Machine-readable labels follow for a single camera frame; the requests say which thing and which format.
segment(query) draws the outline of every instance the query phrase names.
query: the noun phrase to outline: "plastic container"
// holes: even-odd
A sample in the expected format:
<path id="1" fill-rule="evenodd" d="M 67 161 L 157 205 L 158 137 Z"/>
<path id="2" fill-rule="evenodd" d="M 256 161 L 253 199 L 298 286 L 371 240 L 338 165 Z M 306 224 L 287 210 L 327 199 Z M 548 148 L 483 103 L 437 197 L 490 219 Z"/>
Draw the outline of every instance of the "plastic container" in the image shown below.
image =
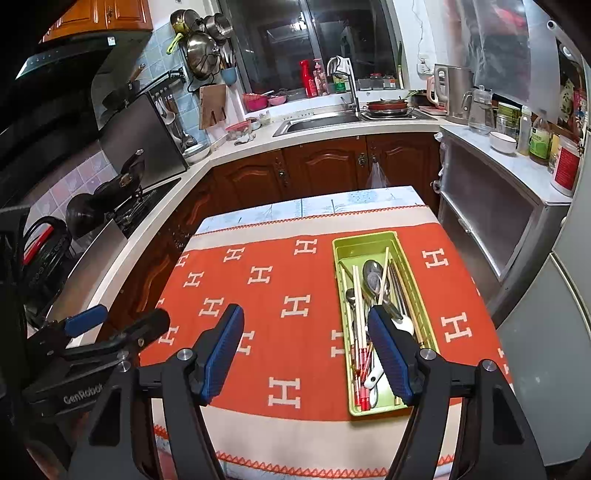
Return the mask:
<path id="1" fill-rule="evenodd" d="M 237 140 L 238 138 L 243 137 L 250 132 L 252 132 L 251 123 L 247 121 L 240 122 L 239 124 L 233 124 L 226 128 L 228 140 Z"/>
<path id="2" fill-rule="evenodd" d="M 548 164 L 551 137 L 550 124 L 540 115 L 531 127 L 530 158 L 536 163 Z"/>
<path id="3" fill-rule="evenodd" d="M 396 90 L 396 77 L 393 77 L 392 75 L 386 75 L 384 77 L 384 89 Z"/>
<path id="4" fill-rule="evenodd" d="M 359 79 L 359 90 L 366 91 L 371 90 L 371 80 L 370 79 Z"/>
<path id="5" fill-rule="evenodd" d="M 517 144 L 517 153 L 526 156 L 530 154 L 530 136 L 531 110 L 524 105 L 521 109 L 521 120 L 519 122 L 519 143 Z"/>
<path id="6" fill-rule="evenodd" d="M 579 171 L 579 162 L 579 147 L 572 140 L 561 135 L 556 168 L 550 184 L 560 193 L 572 197 Z"/>
<path id="7" fill-rule="evenodd" d="M 372 73 L 369 75 L 369 81 L 371 83 L 372 90 L 383 90 L 384 89 L 384 77 L 381 73 Z"/>

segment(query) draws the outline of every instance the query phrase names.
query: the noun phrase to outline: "white bowl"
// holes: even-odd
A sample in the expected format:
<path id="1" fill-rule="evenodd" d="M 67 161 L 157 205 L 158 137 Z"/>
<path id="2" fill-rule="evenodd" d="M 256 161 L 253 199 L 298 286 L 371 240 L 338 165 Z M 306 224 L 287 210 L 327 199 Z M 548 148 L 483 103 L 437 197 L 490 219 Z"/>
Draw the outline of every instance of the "white bowl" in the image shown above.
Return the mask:
<path id="1" fill-rule="evenodd" d="M 489 139 L 491 141 L 491 147 L 501 153 L 511 155 L 517 150 L 517 140 L 509 135 L 491 132 Z"/>

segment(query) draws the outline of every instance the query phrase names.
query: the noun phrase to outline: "wooden cabinet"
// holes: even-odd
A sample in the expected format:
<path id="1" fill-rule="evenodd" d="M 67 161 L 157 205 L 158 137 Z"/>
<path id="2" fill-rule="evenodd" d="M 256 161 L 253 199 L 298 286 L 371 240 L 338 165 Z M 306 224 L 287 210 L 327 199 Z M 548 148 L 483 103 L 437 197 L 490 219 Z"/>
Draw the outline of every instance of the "wooden cabinet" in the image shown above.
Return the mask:
<path id="1" fill-rule="evenodd" d="M 296 145 L 283 154 L 296 198 L 362 190 L 368 180 L 365 137 Z"/>
<path id="2" fill-rule="evenodd" d="M 156 307 L 191 236 L 203 219 L 221 213 L 215 191 L 215 182 L 209 173 L 166 220 L 119 291 L 109 309 L 108 321 L 100 330 L 99 340 L 131 325 L 145 312 Z"/>
<path id="3" fill-rule="evenodd" d="M 433 212 L 439 211 L 439 195 L 431 187 L 440 170 L 439 143 L 428 133 L 369 135 L 370 167 L 378 160 L 393 187 L 410 185 Z"/>
<path id="4" fill-rule="evenodd" d="M 291 198 L 290 174 L 281 150 L 220 165 L 213 169 L 213 175 L 227 212 Z"/>
<path id="5" fill-rule="evenodd" d="M 78 0 L 43 41 L 100 30 L 152 30 L 148 0 Z"/>

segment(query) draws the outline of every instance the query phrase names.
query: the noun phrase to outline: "metal panel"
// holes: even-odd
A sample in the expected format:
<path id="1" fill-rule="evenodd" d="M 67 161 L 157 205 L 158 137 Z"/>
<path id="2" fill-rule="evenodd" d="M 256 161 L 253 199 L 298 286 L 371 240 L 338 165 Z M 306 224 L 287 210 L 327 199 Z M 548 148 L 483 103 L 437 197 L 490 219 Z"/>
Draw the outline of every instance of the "metal panel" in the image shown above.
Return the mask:
<path id="1" fill-rule="evenodd" d="M 589 318 L 553 254 L 497 331 L 544 463 L 578 458 L 591 432 Z"/>

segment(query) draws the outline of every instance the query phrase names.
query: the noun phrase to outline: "blue gripper pad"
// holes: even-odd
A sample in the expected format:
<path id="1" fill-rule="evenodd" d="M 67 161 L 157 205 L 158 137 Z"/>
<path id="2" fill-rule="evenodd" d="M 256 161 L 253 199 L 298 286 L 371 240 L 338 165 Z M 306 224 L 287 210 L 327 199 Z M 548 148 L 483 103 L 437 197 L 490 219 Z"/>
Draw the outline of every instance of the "blue gripper pad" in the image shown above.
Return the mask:
<path id="1" fill-rule="evenodd" d="M 218 329 L 221 330 L 221 333 L 219 333 L 204 366 L 201 398 L 208 404 L 222 391 L 230 365 L 234 360 L 238 345 L 240 345 L 242 332 L 244 332 L 244 311 L 242 308 L 235 304 L 228 305 L 213 331 Z"/>
<path id="2" fill-rule="evenodd" d="M 107 319 L 109 312 L 103 305 L 97 305 L 85 312 L 79 313 L 66 320 L 64 325 L 64 333 L 71 338 L 82 335 L 88 332 L 91 328 L 100 325 Z"/>
<path id="3" fill-rule="evenodd" d="M 389 315 L 386 314 L 386 317 L 385 321 L 392 322 Z M 408 365 L 375 307 L 369 311 L 368 329 L 392 393 L 402 398 L 406 405 L 410 405 L 413 400 L 413 391 L 408 379 Z"/>

